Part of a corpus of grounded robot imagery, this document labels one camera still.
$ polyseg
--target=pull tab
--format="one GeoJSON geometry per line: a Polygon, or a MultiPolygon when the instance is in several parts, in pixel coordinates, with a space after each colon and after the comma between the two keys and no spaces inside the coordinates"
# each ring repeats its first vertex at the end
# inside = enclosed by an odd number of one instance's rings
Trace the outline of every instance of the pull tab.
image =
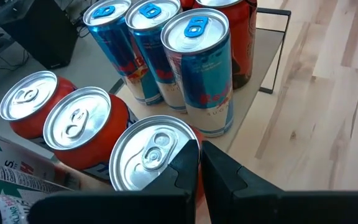
{"type": "Polygon", "coordinates": [[[155,4],[148,3],[139,9],[139,12],[148,19],[152,19],[161,13],[161,8],[155,4]]]}
{"type": "Polygon", "coordinates": [[[185,29],[185,36],[190,38],[201,36],[204,33],[207,23],[208,17],[206,16],[191,18],[185,29]]]}
{"type": "Polygon", "coordinates": [[[147,170],[160,168],[169,158],[177,140],[169,130],[155,133],[147,143],[142,155],[142,165],[147,170]]]}
{"type": "Polygon", "coordinates": [[[62,135],[66,138],[78,137],[83,131],[88,120],[88,110],[77,109],[70,116],[70,123],[63,130],[62,135]]]}
{"type": "Polygon", "coordinates": [[[38,92],[38,88],[23,88],[16,93],[13,103],[19,104],[30,102],[37,97],[38,92]]]}
{"type": "Polygon", "coordinates": [[[100,17],[110,16],[115,10],[116,8],[114,6],[101,7],[100,9],[95,10],[93,12],[92,17],[100,18],[100,17]]]}

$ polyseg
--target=silver pull tab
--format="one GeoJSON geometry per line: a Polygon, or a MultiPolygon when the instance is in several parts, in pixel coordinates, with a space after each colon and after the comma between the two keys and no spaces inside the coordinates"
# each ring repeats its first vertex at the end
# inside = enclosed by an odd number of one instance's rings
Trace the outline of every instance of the silver pull tab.
{"type": "Polygon", "coordinates": [[[35,97],[38,95],[38,88],[23,88],[20,89],[14,99],[13,103],[19,104],[19,103],[26,103],[34,100],[35,97]]]}
{"type": "Polygon", "coordinates": [[[177,139],[167,129],[156,132],[147,143],[142,155],[142,165],[147,170],[160,168],[175,148],[177,139]]]}
{"type": "Polygon", "coordinates": [[[89,112],[86,109],[77,109],[70,116],[70,123],[63,130],[62,134],[66,138],[75,138],[83,131],[88,120],[89,112]]]}

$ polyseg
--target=black device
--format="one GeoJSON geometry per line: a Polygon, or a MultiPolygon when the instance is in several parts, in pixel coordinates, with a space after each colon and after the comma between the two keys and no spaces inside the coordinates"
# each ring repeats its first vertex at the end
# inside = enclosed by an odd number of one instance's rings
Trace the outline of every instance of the black device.
{"type": "MultiPolygon", "coordinates": [[[[194,223],[198,146],[189,141],[138,192],[64,192],[37,202],[33,223],[194,223]]],[[[286,192],[208,141],[201,168],[211,223],[358,223],[358,192],[286,192]]]]}
{"type": "Polygon", "coordinates": [[[21,0],[1,27],[46,69],[70,63],[78,33],[54,0],[21,0]]]}

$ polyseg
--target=can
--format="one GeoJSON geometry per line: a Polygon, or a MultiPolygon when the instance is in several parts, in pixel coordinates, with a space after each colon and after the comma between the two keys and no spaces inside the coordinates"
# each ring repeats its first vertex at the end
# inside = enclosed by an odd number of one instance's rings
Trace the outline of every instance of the can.
{"type": "Polygon", "coordinates": [[[36,72],[18,81],[4,96],[0,116],[12,130],[48,150],[42,136],[49,111],[64,96],[76,90],[69,80],[50,71],[36,72]]]}
{"type": "Polygon", "coordinates": [[[6,166],[0,166],[0,194],[21,198],[34,203],[52,192],[69,190],[6,166]]]}
{"type": "Polygon", "coordinates": [[[0,224],[27,224],[31,205],[21,198],[0,195],[0,224]]]}
{"type": "MultiPolygon", "coordinates": [[[[120,191],[142,190],[167,168],[190,139],[197,140],[200,148],[194,130],[172,116],[149,116],[136,122],[112,150],[109,163],[112,186],[120,191]]],[[[200,172],[199,169],[198,182],[202,183],[200,172]]]]}
{"type": "Polygon", "coordinates": [[[194,5],[217,9],[229,19],[234,89],[244,86],[252,75],[257,6],[257,0],[196,0],[194,5]]]}
{"type": "Polygon", "coordinates": [[[128,10],[125,20],[165,102],[173,110],[186,113],[183,95],[173,77],[160,38],[162,27],[180,12],[179,0],[144,0],[128,10]]]}
{"type": "Polygon", "coordinates": [[[215,9],[192,9],[172,18],[161,33],[192,125],[207,137],[233,123],[230,31],[215,9]]]}
{"type": "Polygon", "coordinates": [[[84,87],[53,108],[45,122],[44,136],[64,164],[109,182],[111,150],[136,121],[120,98],[98,87],[84,87]]]}
{"type": "Polygon", "coordinates": [[[154,105],[163,98],[125,23],[130,6],[130,0],[98,1],[84,13],[83,20],[136,100],[154,105]]]}
{"type": "Polygon", "coordinates": [[[0,136],[0,165],[34,175],[41,179],[80,189],[80,180],[57,167],[52,161],[0,136]]]}

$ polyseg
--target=wooden floor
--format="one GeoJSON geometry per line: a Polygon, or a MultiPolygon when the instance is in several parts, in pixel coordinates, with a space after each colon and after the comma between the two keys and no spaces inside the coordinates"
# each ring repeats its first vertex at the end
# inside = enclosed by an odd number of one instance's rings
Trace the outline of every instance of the wooden floor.
{"type": "Polygon", "coordinates": [[[358,189],[358,0],[259,6],[292,11],[278,88],[258,93],[228,154],[285,190],[358,189]]]}

